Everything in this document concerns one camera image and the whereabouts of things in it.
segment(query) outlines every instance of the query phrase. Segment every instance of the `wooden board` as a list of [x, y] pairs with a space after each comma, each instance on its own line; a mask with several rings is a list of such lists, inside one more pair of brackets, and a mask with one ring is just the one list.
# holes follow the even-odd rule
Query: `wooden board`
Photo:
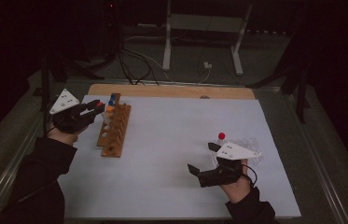
[[130, 119], [131, 106], [121, 105], [119, 103], [121, 94], [114, 94], [116, 95], [115, 109], [113, 115], [109, 117], [109, 124], [102, 123], [97, 146], [103, 147], [101, 156], [119, 158], [121, 157], [128, 120]]
[[255, 94], [247, 88], [229, 87], [191, 87], [191, 86], [150, 86], [150, 85], [118, 85], [93, 84], [89, 95], [109, 95], [111, 92], [120, 92], [125, 96], [157, 96], [179, 98], [211, 99], [244, 99], [254, 100]]

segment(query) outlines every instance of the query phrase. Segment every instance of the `metal frame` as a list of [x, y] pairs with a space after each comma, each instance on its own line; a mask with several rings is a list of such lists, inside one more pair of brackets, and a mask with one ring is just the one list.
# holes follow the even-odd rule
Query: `metal frame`
[[[204, 31], [220, 31], [220, 32], [238, 32], [237, 42], [231, 46], [232, 61], [235, 67], [235, 74], [241, 76], [244, 74], [243, 67], [241, 65], [240, 56], [238, 50], [244, 38], [244, 33], [246, 31], [247, 22], [249, 20], [250, 12], [252, 11], [252, 6], [249, 4], [246, 8], [245, 15], [243, 18], [225, 18], [225, 17], [203, 17], [195, 15], [182, 15], [173, 14], [171, 11], [171, 0], [167, 2], [167, 23], [166, 23], [166, 36], [165, 36], [165, 49], [164, 58], [162, 61], [162, 69], [165, 72], [170, 70], [171, 63], [171, 29], [186, 29], [186, 30], [204, 30]], [[209, 24], [205, 29], [198, 28], [197, 21], [202, 21], [202, 19], [208, 18]], [[214, 20], [220, 25], [213, 27], [211, 21]]]

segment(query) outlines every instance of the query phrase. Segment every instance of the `white triangular marker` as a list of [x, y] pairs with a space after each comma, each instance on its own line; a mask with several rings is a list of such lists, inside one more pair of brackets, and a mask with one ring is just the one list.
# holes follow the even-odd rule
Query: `white triangular marker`
[[222, 159], [236, 161], [256, 158], [259, 156], [259, 153], [228, 142], [218, 150], [216, 156]]
[[67, 89], [63, 89], [54, 106], [49, 111], [50, 114], [57, 114], [67, 108], [78, 105], [80, 102]]

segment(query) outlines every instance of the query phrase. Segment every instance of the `black cable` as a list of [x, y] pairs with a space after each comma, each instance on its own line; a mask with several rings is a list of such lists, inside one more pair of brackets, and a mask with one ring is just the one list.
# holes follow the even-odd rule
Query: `black cable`
[[147, 59], [146, 59], [142, 54], [137, 53], [137, 52], [135, 52], [135, 51], [132, 51], [132, 50], [129, 50], [129, 49], [124, 49], [124, 50], [129, 51], [130, 53], [135, 54], [135, 55], [137, 55], [138, 57], [140, 57], [140, 58], [138, 58], [138, 57], [134, 57], [134, 56], [131, 55], [131, 54], [127, 54], [127, 55], [129, 55], [129, 56], [132, 56], [132, 57], [134, 57], [134, 58], [137, 58], [137, 59], [141, 60], [142, 62], [144, 62], [144, 63], [147, 65], [147, 68], [148, 68], [148, 71], [147, 71], [146, 75], [144, 75], [143, 77], [140, 77], [140, 78], [137, 80], [137, 82], [135, 83], [135, 85], [136, 85], [139, 81], [141, 81], [142, 79], [148, 77], [148, 76], [150, 75], [150, 73], [152, 74], [153, 79], [154, 79], [154, 81], [156, 82], [156, 84], [159, 85], [159, 83], [158, 83], [158, 81], [156, 80], [156, 77], [155, 77], [155, 75], [154, 75], [153, 68], [151, 67], [151, 65], [150, 65], [150, 63], [147, 61]]
[[45, 137], [46, 137], [46, 134], [49, 131], [51, 131], [51, 130], [47, 131], [47, 127], [46, 127], [46, 125], [48, 125], [50, 117], [51, 117], [49, 111], [52, 108], [53, 104], [57, 101], [58, 97], [59, 96], [54, 97], [54, 99], [52, 99], [48, 103], [48, 105], [46, 105], [45, 111], [43, 112], [43, 136], [45, 136]]
[[255, 181], [252, 181], [252, 179], [249, 177], [249, 175], [244, 175], [249, 181], [250, 181], [250, 186], [253, 188], [256, 184], [256, 182], [258, 181], [258, 175], [256, 174], [255, 170], [252, 169], [250, 166], [248, 165], [243, 165], [244, 167], [248, 168], [249, 170], [251, 170], [253, 172], [253, 174], [255, 175]]
[[121, 70], [122, 70], [123, 73], [124, 73], [124, 76], [128, 79], [128, 81], [130, 82], [130, 84], [133, 85], [132, 79], [131, 79], [131, 76], [130, 76], [130, 73], [129, 73], [129, 71], [128, 71], [128, 70], [129, 70], [129, 69], [128, 69], [128, 66], [127, 66], [127, 64], [125, 64], [125, 62], [123, 61], [120, 51], [118, 52], [118, 63], [120, 64], [120, 67], [121, 67]]
[[141, 82], [141, 83], [143, 84], [143, 82], [142, 82], [141, 80], [142, 80], [143, 78], [147, 77], [147, 76], [150, 74], [150, 70], [151, 70], [150, 65], [149, 65], [147, 62], [145, 62], [144, 60], [142, 60], [142, 59], [140, 59], [140, 58], [138, 58], [138, 57], [136, 57], [136, 56], [134, 56], [134, 55], [131, 55], [131, 54], [129, 54], [129, 53], [124, 53], [124, 52], [122, 52], [122, 53], [125, 54], [125, 55], [127, 55], [127, 56], [129, 56], [129, 57], [133, 57], [133, 58], [135, 58], [135, 59], [139, 59], [139, 60], [141, 60], [142, 62], [144, 62], [144, 63], [147, 64], [147, 66], [148, 66], [148, 71], [147, 71], [147, 73], [146, 73], [144, 76], [137, 78], [134, 85], [137, 85], [139, 82]]
[[[123, 60], [122, 60], [122, 55], [121, 55], [121, 54], [122, 54], [122, 55], [127, 55], [127, 56], [129, 56], [129, 57], [133, 57], [133, 58], [138, 59], [138, 60], [141, 60], [141, 61], [142, 61], [144, 64], [146, 64], [146, 66], [147, 66], [147, 69], [148, 69], [147, 73], [146, 73], [145, 75], [143, 75], [142, 77], [139, 77], [139, 78], [135, 77], [135, 75], [131, 73], [129, 66], [123, 62]], [[127, 77], [133, 77], [134, 79], [136, 79], [136, 82], [135, 82], [135, 83], [132, 83], [133, 85], [137, 85], [138, 83], [144, 84], [144, 83], [142, 82], [142, 80], [143, 80], [144, 78], [146, 78], [147, 76], [149, 76], [150, 74], [153, 76], [153, 79], [154, 79], [154, 81], [156, 82], [156, 84], [157, 84], [157, 85], [160, 85], [159, 82], [156, 80], [156, 76], [155, 76], [155, 74], [154, 74], [153, 68], [151, 67], [150, 63], [148, 62], [148, 60], [145, 58], [144, 55], [142, 55], [142, 54], [140, 54], [140, 53], [138, 53], [138, 52], [132, 51], [132, 50], [130, 50], [130, 49], [123, 49], [123, 50], [120, 52], [120, 57], [121, 57], [121, 60], [122, 60], [122, 61], [120, 62], [121, 66], [122, 66], [122, 67], [125, 66], [125, 68], [126, 68], [126, 69], [125, 69], [126, 71], [124, 71], [124, 69], [123, 69], [123, 72], [126, 74]]]

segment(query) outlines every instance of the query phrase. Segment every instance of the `wire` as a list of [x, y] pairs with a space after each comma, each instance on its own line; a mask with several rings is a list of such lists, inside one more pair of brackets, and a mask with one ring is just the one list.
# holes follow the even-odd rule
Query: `wire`
[[202, 84], [204, 81], [206, 81], [208, 78], [209, 78], [209, 75], [211, 74], [211, 68], [208, 68], [208, 75], [206, 76], [206, 78], [203, 80], [203, 81], [201, 81], [201, 82], [198, 82], [198, 83], [196, 83], [196, 84]]
[[251, 170], [252, 172], [253, 172], [253, 174], [255, 174], [255, 181], [253, 181], [252, 182], [252, 179], [250, 179], [250, 177], [249, 177], [249, 175], [244, 175], [245, 177], [248, 177], [250, 180], [251, 180], [251, 186], [252, 186], [252, 188], [255, 186], [255, 184], [256, 184], [256, 182], [258, 181], [258, 175], [256, 174], [256, 172], [255, 172], [255, 170], [254, 169], [252, 169], [250, 166], [248, 166], [248, 165], [244, 165], [243, 164], [243, 166], [244, 167], [246, 167], [246, 168], [248, 168], [249, 170]]
[[136, 51], [134, 51], [134, 50], [132, 50], [132, 49], [126, 49], [126, 50], [131, 51], [131, 52], [136, 53], [136, 54], [139, 54], [139, 55], [142, 55], [142, 56], [144, 56], [145, 58], [148, 58], [150, 61], [152, 61], [153, 63], [155, 63], [156, 65], [158, 65], [159, 68], [161, 68], [162, 73], [165, 75], [165, 77], [166, 77], [168, 80], [170, 80], [171, 82], [175, 83], [175, 81], [173, 81], [172, 79], [170, 79], [170, 78], [168, 77], [168, 75], [167, 75], [167, 74], [165, 73], [165, 71], [163, 70], [161, 64], [159, 64], [158, 62], [156, 62], [156, 60], [154, 60], [153, 58], [151, 58], [151, 57], [149, 57], [149, 56], [147, 56], [147, 55], [145, 55], [145, 54], [136, 52]]
[[52, 107], [52, 105], [57, 101], [59, 96], [54, 97], [54, 99], [52, 99], [48, 105], [46, 105], [45, 111], [43, 112], [43, 136], [46, 136], [46, 134], [51, 131], [47, 131], [46, 125], [48, 124], [49, 120], [50, 120], [50, 108]]
[[137, 39], [137, 38], [144, 38], [144, 39], [163, 39], [166, 36], [141, 36], [141, 35], [135, 35], [135, 36], [131, 36], [127, 39], [125, 39], [124, 41], [129, 41], [132, 39]]
[[138, 53], [138, 52], [136, 52], [136, 51], [134, 51], [134, 50], [131, 50], [131, 49], [124, 49], [124, 51], [128, 51], [128, 52], [130, 52], [131, 54], [125, 53], [125, 52], [121, 52], [121, 53], [122, 53], [122, 54], [125, 54], [125, 55], [127, 55], [127, 56], [130, 56], [130, 57], [133, 57], [133, 58], [136, 58], [136, 59], [141, 60], [144, 64], [146, 64], [146, 66], [147, 66], [147, 68], [148, 68], [147, 73], [146, 73], [144, 76], [142, 76], [142, 77], [140, 77], [140, 78], [137, 78], [137, 80], [136, 80], [136, 82], [134, 83], [134, 85], [137, 85], [139, 82], [142, 83], [142, 84], [144, 84], [144, 83], [142, 82], [142, 79], [146, 78], [146, 77], [149, 76], [150, 74], [153, 76], [153, 79], [154, 79], [154, 81], [156, 82], [156, 84], [157, 84], [157, 85], [160, 85], [159, 82], [156, 80], [156, 77], [155, 77], [153, 68], [150, 66], [149, 62], [147, 61], [147, 59], [146, 59], [146, 57], [145, 57], [146, 55], [143, 55], [143, 54]]

